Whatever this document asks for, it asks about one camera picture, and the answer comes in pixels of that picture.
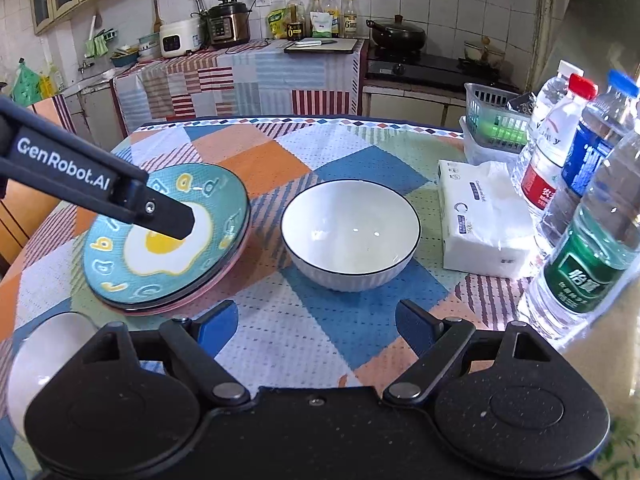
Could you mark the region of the patchwork table cloth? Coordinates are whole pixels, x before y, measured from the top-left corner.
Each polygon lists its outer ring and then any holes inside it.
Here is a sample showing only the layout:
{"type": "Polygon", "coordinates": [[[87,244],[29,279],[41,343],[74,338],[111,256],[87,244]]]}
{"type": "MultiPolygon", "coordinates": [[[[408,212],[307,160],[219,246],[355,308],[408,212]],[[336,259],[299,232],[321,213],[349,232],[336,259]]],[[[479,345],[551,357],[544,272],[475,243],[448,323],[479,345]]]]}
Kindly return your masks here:
{"type": "MultiPolygon", "coordinates": [[[[233,171],[252,202],[252,226],[242,257],[227,276],[200,299],[176,313],[199,316],[219,301],[232,299],[240,326],[216,358],[251,388],[260,386],[356,387],[382,389],[416,357],[400,340],[394,322],[399,300],[408,298],[438,315],[458,315],[503,328],[528,285],[524,280],[486,278],[442,268],[442,232],[436,190],[439,159],[463,160],[461,133],[421,126],[363,126],[356,119],[212,119],[188,122],[184,130],[142,127],[122,141],[115,153],[151,172],[209,162],[233,171]],[[307,280],[285,251],[280,219],[294,195],[321,181],[362,179],[405,195],[420,214],[422,237],[414,259],[386,285],[341,294],[307,280]]],[[[102,325],[125,319],[93,296],[82,274],[81,246],[93,214],[73,205],[49,204],[52,212],[36,220],[34,232],[1,284],[6,307],[17,307],[15,353],[34,326],[51,315],[78,311],[102,325]]],[[[231,437],[224,455],[200,460],[193,472],[177,479],[284,479],[288,448],[267,430],[240,447],[231,437]]],[[[420,447],[430,463],[414,466],[419,451],[409,441],[386,444],[391,451],[338,458],[341,444],[314,452],[318,474],[327,479],[455,479],[455,458],[420,447]]]]}

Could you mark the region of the white rice cooker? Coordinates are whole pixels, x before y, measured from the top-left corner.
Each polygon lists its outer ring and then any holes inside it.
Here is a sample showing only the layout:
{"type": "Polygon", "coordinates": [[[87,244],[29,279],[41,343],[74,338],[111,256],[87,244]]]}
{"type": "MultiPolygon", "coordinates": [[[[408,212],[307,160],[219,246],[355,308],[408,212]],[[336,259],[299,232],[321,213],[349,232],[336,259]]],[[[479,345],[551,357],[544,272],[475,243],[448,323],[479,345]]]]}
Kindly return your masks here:
{"type": "Polygon", "coordinates": [[[203,24],[199,16],[160,26],[160,54],[163,58],[178,58],[198,52],[203,42],[203,24]]]}

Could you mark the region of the black wok on stove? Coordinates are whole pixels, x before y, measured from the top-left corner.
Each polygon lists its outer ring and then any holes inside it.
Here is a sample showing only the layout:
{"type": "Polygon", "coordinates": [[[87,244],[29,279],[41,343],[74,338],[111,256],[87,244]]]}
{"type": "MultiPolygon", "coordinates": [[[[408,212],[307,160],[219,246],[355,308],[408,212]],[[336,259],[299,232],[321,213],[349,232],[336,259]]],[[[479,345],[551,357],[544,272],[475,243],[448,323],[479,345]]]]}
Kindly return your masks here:
{"type": "Polygon", "coordinates": [[[366,21],[374,43],[389,51],[418,52],[426,43],[426,32],[416,25],[404,21],[400,14],[392,22],[366,21]]]}

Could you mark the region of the green label water bottle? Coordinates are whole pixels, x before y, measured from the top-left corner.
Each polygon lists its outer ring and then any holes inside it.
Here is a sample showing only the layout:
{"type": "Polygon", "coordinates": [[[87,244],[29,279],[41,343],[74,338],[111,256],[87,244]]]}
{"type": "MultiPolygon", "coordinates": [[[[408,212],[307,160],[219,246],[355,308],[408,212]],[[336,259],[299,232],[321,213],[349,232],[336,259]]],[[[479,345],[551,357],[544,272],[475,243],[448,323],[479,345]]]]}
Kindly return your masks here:
{"type": "Polygon", "coordinates": [[[639,133],[627,134],[599,168],[559,245],[531,281],[516,318],[560,348],[596,318],[639,255],[639,133]]]}

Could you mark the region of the teal fried egg plate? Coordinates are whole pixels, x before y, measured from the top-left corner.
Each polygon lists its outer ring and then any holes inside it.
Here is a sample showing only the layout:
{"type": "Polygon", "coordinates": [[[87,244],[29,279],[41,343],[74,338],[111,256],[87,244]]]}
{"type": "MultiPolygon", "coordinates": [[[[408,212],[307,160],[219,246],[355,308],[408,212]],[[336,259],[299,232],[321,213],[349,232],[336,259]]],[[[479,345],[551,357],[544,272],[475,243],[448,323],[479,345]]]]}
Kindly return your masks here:
{"type": "Polygon", "coordinates": [[[99,216],[85,242],[89,288],[126,312],[168,306],[213,281],[241,248],[250,223],[245,185],[232,171],[205,162],[150,174],[149,187],[192,210],[183,238],[99,216]]]}

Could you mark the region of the red label water bottle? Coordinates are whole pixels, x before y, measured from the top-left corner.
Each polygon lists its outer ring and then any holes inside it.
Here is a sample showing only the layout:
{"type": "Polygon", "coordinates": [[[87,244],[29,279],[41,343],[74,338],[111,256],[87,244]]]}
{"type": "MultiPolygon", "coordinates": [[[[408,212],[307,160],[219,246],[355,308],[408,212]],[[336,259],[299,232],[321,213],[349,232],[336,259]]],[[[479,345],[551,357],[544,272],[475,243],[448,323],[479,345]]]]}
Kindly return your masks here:
{"type": "Polygon", "coordinates": [[[541,219],[551,203],[573,143],[578,120],[597,93],[598,87],[590,79],[571,74],[565,96],[551,107],[537,129],[533,154],[520,184],[535,222],[541,219]]]}

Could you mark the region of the black gas stove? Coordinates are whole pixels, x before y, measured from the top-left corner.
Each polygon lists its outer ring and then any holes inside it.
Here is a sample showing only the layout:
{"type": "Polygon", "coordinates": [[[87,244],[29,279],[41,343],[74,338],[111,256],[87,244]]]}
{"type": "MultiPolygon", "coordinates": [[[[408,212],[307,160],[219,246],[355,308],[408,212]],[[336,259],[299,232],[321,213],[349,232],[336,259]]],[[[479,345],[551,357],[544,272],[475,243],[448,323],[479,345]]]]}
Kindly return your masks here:
{"type": "Polygon", "coordinates": [[[518,87],[504,79],[500,72],[483,62],[466,58],[415,53],[413,56],[393,56],[382,51],[371,51],[367,62],[367,79],[418,84],[442,90],[463,91],[465,84],[518,92],[518,87]]]}

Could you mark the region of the white bowl dark rim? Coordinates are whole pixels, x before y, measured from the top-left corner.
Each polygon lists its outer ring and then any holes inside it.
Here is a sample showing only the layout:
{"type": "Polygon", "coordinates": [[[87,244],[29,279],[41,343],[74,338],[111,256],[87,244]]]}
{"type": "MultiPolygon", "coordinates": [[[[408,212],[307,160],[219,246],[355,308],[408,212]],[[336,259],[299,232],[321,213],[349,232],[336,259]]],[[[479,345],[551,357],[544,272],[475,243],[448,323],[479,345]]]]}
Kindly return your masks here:
{"type": "Polygon", "coordinates": [[[337,292],[381,287],[408,266],[421,238],[416,210],[385,185],[321,182],[284,208],[280,230],[297,270],[337,292]]]}

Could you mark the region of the white tissue pack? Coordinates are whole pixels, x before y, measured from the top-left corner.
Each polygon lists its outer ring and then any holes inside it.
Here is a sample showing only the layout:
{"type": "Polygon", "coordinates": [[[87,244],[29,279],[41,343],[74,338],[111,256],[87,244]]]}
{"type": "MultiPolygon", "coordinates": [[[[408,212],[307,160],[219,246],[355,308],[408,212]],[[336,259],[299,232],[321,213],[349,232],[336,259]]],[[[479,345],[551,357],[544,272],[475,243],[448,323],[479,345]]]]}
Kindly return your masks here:
{"type": "Polygon", "coordinates": [[[440,160],[442,266],[451,271],[518,278],[534,249],[534,224],[503,162],[440,160]]]}

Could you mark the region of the blue label water bottle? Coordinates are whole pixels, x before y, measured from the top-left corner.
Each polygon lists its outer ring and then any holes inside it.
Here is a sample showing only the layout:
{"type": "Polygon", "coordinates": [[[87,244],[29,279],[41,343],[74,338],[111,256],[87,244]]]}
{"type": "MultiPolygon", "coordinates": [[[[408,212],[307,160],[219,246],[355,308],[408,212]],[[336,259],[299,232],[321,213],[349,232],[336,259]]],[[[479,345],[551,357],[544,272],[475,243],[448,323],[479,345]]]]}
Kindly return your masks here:
{"type": "Polygon", "coordinates": [[[536,243],[548,258],[566,230],[591,178],[616,144],[634,130],[638,84],[610,70],[608,88],[582,111],[558,187],[537,226],[536,243]]]}

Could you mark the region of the white ribbed bowl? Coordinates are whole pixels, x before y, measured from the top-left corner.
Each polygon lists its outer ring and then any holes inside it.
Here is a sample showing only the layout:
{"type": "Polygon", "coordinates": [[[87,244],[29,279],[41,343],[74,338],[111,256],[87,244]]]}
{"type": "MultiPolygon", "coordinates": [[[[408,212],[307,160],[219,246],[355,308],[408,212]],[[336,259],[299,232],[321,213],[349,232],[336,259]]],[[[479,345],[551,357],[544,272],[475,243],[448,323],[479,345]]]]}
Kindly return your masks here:
{"type": "Polygon", "coordinates": [[[23,440],[29,404],[97,331],[88,316],[64,312],[43,321],[23,340],[11,366],[6,393],[10,422],[23,440]]]}

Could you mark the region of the plastic basket with items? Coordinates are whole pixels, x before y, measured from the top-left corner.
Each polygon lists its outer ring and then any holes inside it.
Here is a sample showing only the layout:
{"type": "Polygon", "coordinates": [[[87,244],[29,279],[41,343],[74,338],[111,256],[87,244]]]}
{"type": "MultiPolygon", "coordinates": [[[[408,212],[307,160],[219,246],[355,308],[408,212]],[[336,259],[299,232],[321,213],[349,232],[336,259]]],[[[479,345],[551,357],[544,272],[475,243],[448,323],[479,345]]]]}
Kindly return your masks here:
{"type": "Polygon", "coordinates": [[[513,170],[528,142],[530,116],[508,107],[518,94],[484,84],[464,85],[466,113],[459,119],[469,164],[503,162],[513,170]]]}

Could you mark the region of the clear cap water bottle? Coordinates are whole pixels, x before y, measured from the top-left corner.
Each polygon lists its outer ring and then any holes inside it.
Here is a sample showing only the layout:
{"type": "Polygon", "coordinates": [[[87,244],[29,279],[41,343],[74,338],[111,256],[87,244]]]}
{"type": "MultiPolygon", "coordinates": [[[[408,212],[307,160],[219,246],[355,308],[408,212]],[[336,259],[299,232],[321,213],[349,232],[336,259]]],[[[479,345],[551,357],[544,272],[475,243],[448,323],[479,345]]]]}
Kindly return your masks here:
{"type": "Polygon", "coordinates": [[[585,72],[578,66],[561,60],[556,75],[548,79],[537,93],[532,117],[530,118],[527,129],[527,144],[525,148],[523,148],[523,151],[521,151],[521,162],[524,162],[525,165],[528,164],[533,155],[538,136],[538,128],[550,110],[567,95],[570,76],[582,76],[584,73],[585,72]]]}

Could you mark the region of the black cutting board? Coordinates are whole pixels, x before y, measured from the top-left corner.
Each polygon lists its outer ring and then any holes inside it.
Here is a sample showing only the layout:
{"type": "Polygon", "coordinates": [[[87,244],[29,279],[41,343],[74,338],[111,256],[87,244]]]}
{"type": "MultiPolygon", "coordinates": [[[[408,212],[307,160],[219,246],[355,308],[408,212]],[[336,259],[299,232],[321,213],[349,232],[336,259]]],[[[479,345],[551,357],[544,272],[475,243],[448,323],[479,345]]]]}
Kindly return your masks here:
{"type": "Polygon", "coordinates": [[[284,48],[292,53],[352,53],[358,44],[357,39],[348,38],[305,38],[293,41],[284,48]]]}

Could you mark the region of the wooden chair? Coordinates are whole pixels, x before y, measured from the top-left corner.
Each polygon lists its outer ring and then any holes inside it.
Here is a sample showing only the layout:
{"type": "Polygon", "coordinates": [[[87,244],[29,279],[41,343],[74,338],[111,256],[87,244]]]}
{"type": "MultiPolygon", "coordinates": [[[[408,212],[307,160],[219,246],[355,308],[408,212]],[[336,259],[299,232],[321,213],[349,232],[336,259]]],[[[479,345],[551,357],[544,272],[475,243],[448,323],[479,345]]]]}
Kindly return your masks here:
{"type": "MultiPolygon", "coordinates": [[[[74,133],[70,112],[62,96],[52,96],[26,107],[32,114],[38,115],[55,125],[74,133]]],[[[6,196],[1,200],[1,272],[9,267],[27,242],[40,227],[53,208],[58,204],[56,198],[32,190],[21,183],[9,181],[6,196]]]]}

